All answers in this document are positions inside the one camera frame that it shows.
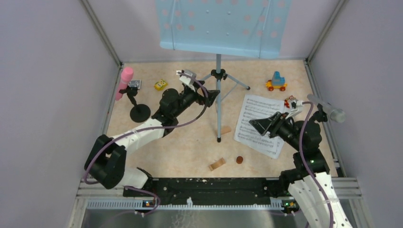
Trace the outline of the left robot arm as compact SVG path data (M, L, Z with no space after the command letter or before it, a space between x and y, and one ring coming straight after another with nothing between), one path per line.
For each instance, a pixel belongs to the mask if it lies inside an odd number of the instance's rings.
M182 92L166 89L158 110L140 126L113 137L99 136L85 163L84 182L101 184L105 189L130 186L140 196L149 195L153 188L149 181L151 175L141 168L128 167L126 158L146 144L167 136L174 128L181 127L177 118L192 104L207 109L220 95L219 90L207 90L203 86L200 89L204 95L188 86L184 86Z

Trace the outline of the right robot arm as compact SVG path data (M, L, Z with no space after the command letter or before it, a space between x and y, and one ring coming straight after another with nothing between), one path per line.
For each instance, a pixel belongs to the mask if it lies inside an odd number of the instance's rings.
M279 191L292 196L312 228L350 228L334 189L329 166L319 149L320 122L327 121L324 111L316 111L308 121L294 122L286 113L276 112L264 119L250 120L251 126L261 135L278 136L296 149L293 155L295 168L282 171Z

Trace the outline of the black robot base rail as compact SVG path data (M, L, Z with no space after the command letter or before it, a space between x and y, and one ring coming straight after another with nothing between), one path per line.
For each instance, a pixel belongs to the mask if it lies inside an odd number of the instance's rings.
M268 205L272 199L290 197L278 178L154 178L144 186L161 205Z

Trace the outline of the light blue music stand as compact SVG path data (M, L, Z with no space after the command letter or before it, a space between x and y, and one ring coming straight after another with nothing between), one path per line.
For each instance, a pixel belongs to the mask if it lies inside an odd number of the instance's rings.
M164 49L275 59L290 0L157 0Z

